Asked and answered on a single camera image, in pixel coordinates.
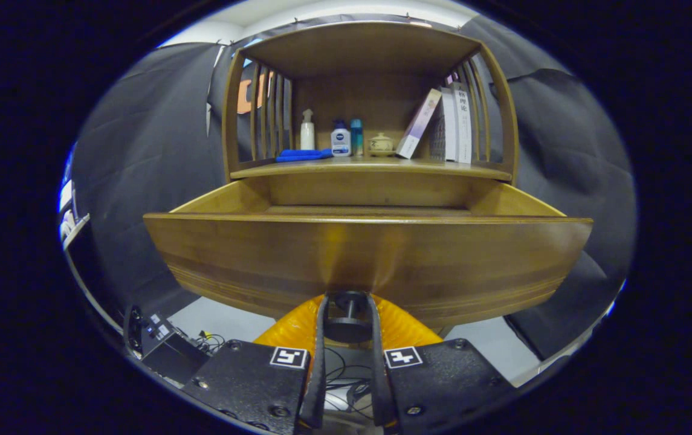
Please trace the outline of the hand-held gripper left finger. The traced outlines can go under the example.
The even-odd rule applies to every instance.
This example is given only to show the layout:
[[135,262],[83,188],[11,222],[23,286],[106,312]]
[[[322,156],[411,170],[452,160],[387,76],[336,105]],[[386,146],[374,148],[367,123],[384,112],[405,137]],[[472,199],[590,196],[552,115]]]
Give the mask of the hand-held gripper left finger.
[[328,295],[293,309],[257,341],[230,340],[183,385],[197,407],[252,433],[308,434],[323,424]]

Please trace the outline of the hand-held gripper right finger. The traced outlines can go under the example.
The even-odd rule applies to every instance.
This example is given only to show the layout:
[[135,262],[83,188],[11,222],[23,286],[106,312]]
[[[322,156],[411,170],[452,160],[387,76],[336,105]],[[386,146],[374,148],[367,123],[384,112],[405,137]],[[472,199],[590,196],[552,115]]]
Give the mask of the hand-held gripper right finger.
[[397,305],[367,295],[373,421],[387,434],[446,434],[516,399],[517,389],[463,338],[443,341]]

